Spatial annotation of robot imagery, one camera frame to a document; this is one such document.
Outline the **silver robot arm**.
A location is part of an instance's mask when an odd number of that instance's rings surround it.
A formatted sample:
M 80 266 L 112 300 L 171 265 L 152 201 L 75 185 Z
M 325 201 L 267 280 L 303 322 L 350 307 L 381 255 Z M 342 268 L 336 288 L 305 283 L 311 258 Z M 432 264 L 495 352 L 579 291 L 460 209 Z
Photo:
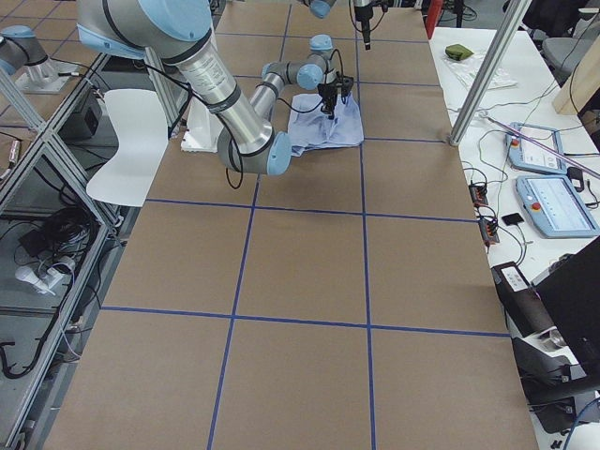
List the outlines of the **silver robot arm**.
M 310 12 L 319 19 L 324 19 L 330 12 L 336 1 L 311 0 L 302 1 Z M 375 1 L 352 0 L 349 2 L 351 24 L 360 35 L 366 51 L 371 49 L 371 20 L 374 16 Z
M 217 153 L 226 167 L 240 173 L 286 172 L 292 144 L 267 115 L 285 86 L 312 90 L 327 79 L 334 51 L 329 36 L 313 37 L 303 61 L 266 65 L 262 83 L 245 97 L 211 40 L 208 2 L 80 1 L 77 13 L 79 37 L 87 47 L 128 59 L 142 59 L 151 48 L 164 64 L 177 67 L 224 126 Z

